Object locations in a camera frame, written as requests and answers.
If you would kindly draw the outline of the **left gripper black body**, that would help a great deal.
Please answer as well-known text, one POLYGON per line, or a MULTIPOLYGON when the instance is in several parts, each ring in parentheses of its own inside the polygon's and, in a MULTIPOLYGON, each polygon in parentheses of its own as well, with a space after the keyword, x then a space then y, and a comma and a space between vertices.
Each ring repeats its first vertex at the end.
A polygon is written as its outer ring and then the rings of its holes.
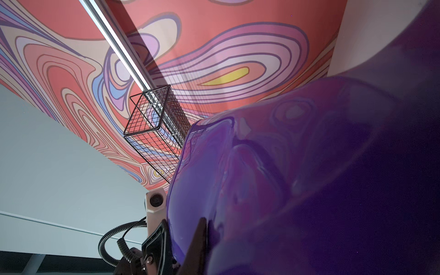
POLYGON ((115 275, 176 275, 178 264, 171 251, 171 237, 166 220, 142 243, 141 250, 129 248, 122 237, 117 241, 123 255, 115 275))

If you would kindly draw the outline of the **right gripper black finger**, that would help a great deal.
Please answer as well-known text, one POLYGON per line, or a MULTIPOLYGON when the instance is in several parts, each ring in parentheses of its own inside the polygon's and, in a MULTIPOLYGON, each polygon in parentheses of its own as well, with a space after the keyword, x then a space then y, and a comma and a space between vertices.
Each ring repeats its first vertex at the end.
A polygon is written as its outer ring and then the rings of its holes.
POLYGON ((201 218, 195 230, 186 258, 178 270, 178 275, 203 275, 207 254, 207 220, 201 218))

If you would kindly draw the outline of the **aluminium back rail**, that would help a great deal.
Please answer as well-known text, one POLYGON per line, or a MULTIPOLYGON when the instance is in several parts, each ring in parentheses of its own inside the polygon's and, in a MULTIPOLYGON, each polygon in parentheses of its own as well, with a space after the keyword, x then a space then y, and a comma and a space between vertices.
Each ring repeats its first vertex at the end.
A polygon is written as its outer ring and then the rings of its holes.
POLYGON ((158 86, 147 72, 127 35, 105 1, 80 2, 142 92, 158 86))

